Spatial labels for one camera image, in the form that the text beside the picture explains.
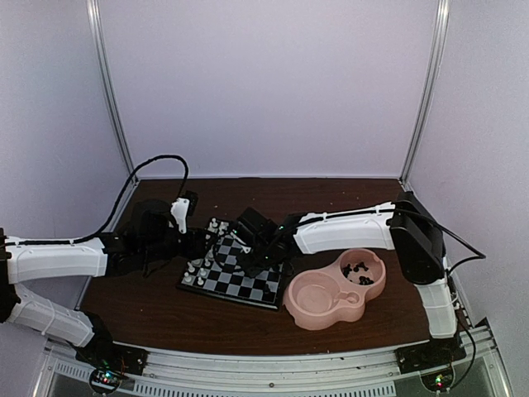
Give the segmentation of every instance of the pink pet bowl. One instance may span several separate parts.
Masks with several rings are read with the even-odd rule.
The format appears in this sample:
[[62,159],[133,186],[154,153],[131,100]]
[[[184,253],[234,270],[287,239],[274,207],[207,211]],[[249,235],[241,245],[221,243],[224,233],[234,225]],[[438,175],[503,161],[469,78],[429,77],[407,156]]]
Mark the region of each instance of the pink pet bowl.
[[329,266],[297,275],[284,305],[296,325],[316,331],[338,321],[359,320],[365,302],[379,296],[385,285],[386,268],[380,258],[369,250],[348,250]]

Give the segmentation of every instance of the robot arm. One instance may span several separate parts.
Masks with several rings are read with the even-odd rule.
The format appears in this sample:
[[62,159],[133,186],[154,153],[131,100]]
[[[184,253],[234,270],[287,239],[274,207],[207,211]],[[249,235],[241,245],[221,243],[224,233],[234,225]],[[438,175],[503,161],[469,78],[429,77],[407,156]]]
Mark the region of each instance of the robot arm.
[[394,249],[404,277],[421,295],[431,338],[452,340],[457,321],[446,277],[445,246],[441,231],[428,220],[434,221],[409,192],[372,208],[293,215],[280,226],[249,208],[238,218],[234,235],[252,250],[237,263],[255,276],[265,267],[320,251]]
[[207,232],[186,225],[196,203],[191,192],[172,206],[159,200],[138,203],[119,232],[100,233],[85,242],[6,237],[0,229],[0,323],[64,339],[77,350],[78,359],[96,368],[120,371],[125,362],[127,372],[141,373],[138,362],[145,362],[146,352],[115,345],[97,315],[54,304],[20,283],[67,275],[126,275],[176,256],[202,257],[208,249]]

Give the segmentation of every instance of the wooden tabletop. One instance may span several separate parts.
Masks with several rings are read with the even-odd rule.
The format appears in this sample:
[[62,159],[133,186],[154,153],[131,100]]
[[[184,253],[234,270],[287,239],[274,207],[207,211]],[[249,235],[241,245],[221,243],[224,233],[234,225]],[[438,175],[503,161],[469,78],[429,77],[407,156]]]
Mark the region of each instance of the wooden tabletop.
[[[177,180],[142,181],[133,203],[174,201]],[[210,217],[235,219],[248,207],[281,222],[289,213],[333,212],[391,201],[402,191],[393,179],[193,179],[186,186],[199,195],[188,220],[205,227]],[[150,278],[130,274],[93,279],[82,309],[99,314],[119,342],[183,352],[233,355],[290,355],[350,352],[428,339],[427,318],[415,288],[401,275],[393,251],[375,250],[385,262],[384,292],[367,303],[356,323],[337,323],[322,331],[298,328],[285,308],[258,309],[176,289],[186,261]],[[332,263],[339,251],[293,261],[296,273]]]

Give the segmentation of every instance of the white plastic arm link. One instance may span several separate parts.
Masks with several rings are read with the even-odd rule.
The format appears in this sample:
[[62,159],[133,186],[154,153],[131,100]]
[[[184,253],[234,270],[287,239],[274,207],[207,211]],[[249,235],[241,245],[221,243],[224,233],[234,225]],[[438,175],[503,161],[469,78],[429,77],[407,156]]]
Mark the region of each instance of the white plastic arm link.
[[415,285],[427,312],[430,334],[435,339],[453,337],[457,318],[446,277],[429,285]]
[[188,216],[189,200],[187,198],[177,198],[171,206],[171,215],[173,215],[176,223],[179,225],[179,232],[185,234],[188,231],[188,226],[185,218]]
[[392,203],[387,202],[358,210],[373,211],[374,213],[352,214],[331,219],[329,219],[330,216],[339,213],[309,213],[299,222],[318,217],[323,217],[324,220],[299,227],[294,235],[294,240],[303,254],[350,248],[393,250],[395,247],[387,225],[387,221],[391,219],[393,213],[381,213],[380,211],[394,208]]
[[[9,237],[7,242],[23,240],[26,239]],[[66,275],[105,275],[107,254],[103,252],[104,248],[98,238],[82,244],[8,246],[6,250],[12,254],[7,261],[9,284]]]
[[15,305],[7,318],[9,323],[25,325],[42,335],[65,339],[77,347],[85,347],[92,339],[92,323],[86,314],[54,304],[22,284],[15,285],[15,291],[21,302]]

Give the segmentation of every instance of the white wall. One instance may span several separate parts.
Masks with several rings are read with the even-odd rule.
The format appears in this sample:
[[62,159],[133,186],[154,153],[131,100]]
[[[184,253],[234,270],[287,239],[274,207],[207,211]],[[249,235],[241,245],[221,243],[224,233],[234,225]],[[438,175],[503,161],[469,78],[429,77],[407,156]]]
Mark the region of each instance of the white wall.
[[[491,322],[515,395],[529,367],[529,3],[452,2],[411,183],[437,219],[488,254],[458,274]],[[467,255],[450,244],[454,261]]]
[[[112,80],[136,163],[192,176],[398,176],[437,2],[112,0]],[[174,176],[169,162],[141,172]]]
[[[84,0],[0,2],[0,226],[75,237],[107,217],[126,178]],[[31,288],[70,307],[84,278]],[[0,394],[28,396],[45,339],[0,324]]]

